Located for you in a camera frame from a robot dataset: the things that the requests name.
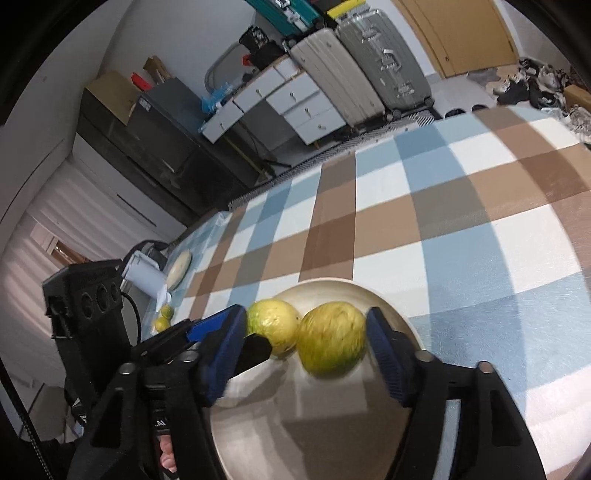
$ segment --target shoe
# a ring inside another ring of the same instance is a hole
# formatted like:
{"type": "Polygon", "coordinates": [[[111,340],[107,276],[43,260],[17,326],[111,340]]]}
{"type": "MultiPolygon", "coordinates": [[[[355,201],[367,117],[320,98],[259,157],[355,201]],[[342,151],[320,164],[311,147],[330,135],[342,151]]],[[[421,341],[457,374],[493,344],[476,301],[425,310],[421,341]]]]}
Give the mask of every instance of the shoe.
{"type": "Polygon", "coordinates": [[[542,108],[558,108],[560,107],[560,102],[556,95],[551,92],[543,92],[540,90],[540,86],[538,82],[530,78],[530,105],[538,110],[542,110],[542,108]]]}
{"type": "Polygon", "coordinates": [[[521,59],[519,66],[524,70],[526,75],[537,77],[540,73],[540,65],[532,59],[521,59]]]}
{"type": "Polygon", "coordinates": [[[569,112],[568,127],[580,142],[591,144],[591,113],[586,108],[576,105],[569,112]]]}
{"type": "Polygon", "coordinates": [[[549,65],[544,65],[538,75],[538,80],[546,88],[549,88],[553,92],[562,91],[562,81],[559,78],[557,72],[554,71],[549,65]]]}
{"type": "Polygon", "coordinates": [[[507,90],[509,90],[509,88],[511,87],[511,82],[519,83],[519,82],[525,82],[526,80],[527,80],[527,75],[525,75],[525,73],[523,73],[520,70],[516,74],[505,79],[505,82],[503,83],[503,85],[493,88],[492,93],[494,93],[495,95],[502,95],[503,93],[506,93],[507,90]]]}
{"type": "Polygon", "coordinates": [[[500,94],[496,99],[496,102],[499,105],[517,105],[519,102],[529,100],[529,98],[530,92],[527,82],[525,80],[520,82],[514,82],[511,80],[507,91],[500,94]]]}
{"type": "Polygon", "coordinates": [[[462,108],[454,108],[453,110],[449,110],[448,113],[445,114],[445,118],[450,118],[451,116],[461,115],[466,113],[466,111],[462,108]]]}

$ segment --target door frame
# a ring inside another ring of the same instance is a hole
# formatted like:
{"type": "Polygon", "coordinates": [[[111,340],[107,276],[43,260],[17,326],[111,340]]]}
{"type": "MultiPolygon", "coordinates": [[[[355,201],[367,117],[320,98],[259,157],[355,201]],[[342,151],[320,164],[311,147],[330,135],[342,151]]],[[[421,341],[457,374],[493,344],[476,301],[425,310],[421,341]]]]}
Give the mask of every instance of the door frame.
{"type": "MultiPolygon", "coordinates": [[[[398,8],[399,12],[402,14],[402,16],[408,22],[408,25],[410,25],[410,27],[413,29],[414,34],[417,36],[421,46],[423,47],[423,49],[427,53],[427,57],[429,57],[431,64],[433,65],[433,67],[435,68],[435,70],[439,74],[439,76],[442,79],[444,79],[444,78],[453,77],[455,75],[458,75],[458,73],[456,73],[456,71],[452,68],[451,64],[447,64],[447,63],[444,64],[439,60],[440,56],[444,57],[444,58],[447,56],[447,53],[445,52],[445,48],[443,47],[443,44],[441,42],[436,42],[435,45],[431,44],[431,42],[429,42],[429,40],[427,39],[427,36],[425,35],[425,32],[423,31],[423,29],[419,26],[419,22],[417,21],[417,17],[423,16],[422,12],[420,12],[420,11],[411,12],[407,8],[407,6],[404,3],[402,3],[403,0],[390,0],[390,1],[394,4],[394,6],[396,8],[398,8]]],[[[517,62],[519,60],[519,55],[517,53],[517,47],[515,46],[515,41],[513,40],[513,36],[511,35],[511,31],[509,30],[509,27],[507,27],[507,24],[505,23],[505,20],[503,19],[501,12],[499,11],[499,9],[496,6],[496,3],[493,0],[486,0],[486,1],[489,2],[493,11],[495,12],[497,18],[501,22],[501,25],[503,26],[503,29],[505,31],[505,35],[507,36],[507,38],[509,40],[509,45],[511,46],[511,50],[513,51],[513,54],[515,56],[515,62],[517,62]]],[[[423,17],[423,20],[424,20],[423,25],[428,24],[428,20],[426,18],[423,17]]],[[[432,33],[432,35],[431,35],[432,38],[437,38],[437,34],[434,31],[431,33],[432,33]]]]}

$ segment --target finger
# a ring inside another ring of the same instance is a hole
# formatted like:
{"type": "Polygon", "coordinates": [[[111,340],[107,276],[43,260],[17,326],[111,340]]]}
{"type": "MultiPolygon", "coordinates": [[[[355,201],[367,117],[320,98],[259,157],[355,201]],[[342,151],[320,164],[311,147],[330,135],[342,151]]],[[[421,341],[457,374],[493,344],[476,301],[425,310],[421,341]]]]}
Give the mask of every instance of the finger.
{"type": "Polygon", "coordinates": [[[174,463],[174,460],[172,460],[172,459],[169,458],[165,462],[162,462],[162,466],[164,468],[171,469],[171,468],[175,468],[176,467],[176,464],[174,463]]]}
{"type": "Polygon", "coordinates": [[[160,455],[160,463],[168,459],[174,460],[174,455],[172,453],[163,453],[162,455],[160,455]]]}
{"type": "Polygon", "coordinates": [[[173,441],[170,435],[162,435],[160,437],[160,449],[164,453],[172,453],[173,452],[173,441]]]}

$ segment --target yellow-green fruit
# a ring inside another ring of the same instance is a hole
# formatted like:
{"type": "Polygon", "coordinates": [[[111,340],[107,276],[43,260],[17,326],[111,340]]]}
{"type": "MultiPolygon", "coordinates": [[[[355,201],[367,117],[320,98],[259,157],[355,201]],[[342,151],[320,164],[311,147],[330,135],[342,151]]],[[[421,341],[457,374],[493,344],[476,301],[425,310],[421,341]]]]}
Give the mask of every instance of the yellow-green fruit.
{"type": "Polygon", "coordinates": [[[174,308],[167,303],[160,309],[160,315],[165,319],[172,320],[174,316],[174,308]]]}
{"type": "Polygon", "coordinates": [[[277,356],[295,345],[299,322],[300,314],[286,301],[260,300],[248,309],[246,334],[266,337],[277,356]]]}
{"type": "Polygon", "coordinates": [[[333,301],[308,312],[296,348],[304,369],[317,377],[347,373],[365,352],[365,316],[350,303],[333,301]]]}
{"type": "Polygon", "coordinates": [[[154,329],[158,333],[165,331],[168,327],[170,327],[170,320],[164,317],[158,317],[154,320],[154,329]]]}

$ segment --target baseboard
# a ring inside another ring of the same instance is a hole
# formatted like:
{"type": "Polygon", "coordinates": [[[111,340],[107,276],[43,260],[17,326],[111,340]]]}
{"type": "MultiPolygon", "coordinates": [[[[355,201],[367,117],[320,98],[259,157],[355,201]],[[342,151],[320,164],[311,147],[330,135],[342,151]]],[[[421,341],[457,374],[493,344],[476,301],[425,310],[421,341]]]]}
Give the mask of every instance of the baseboard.
{"type": "Polygon", "coordinates": [[[439,76],[439,74],[437,72],[430,73],[429,75],[426,76],[426,79],[427,79],[427,83],[429,85],[433,85],[433,84],[441,81],[441,77],[439,76]]]}

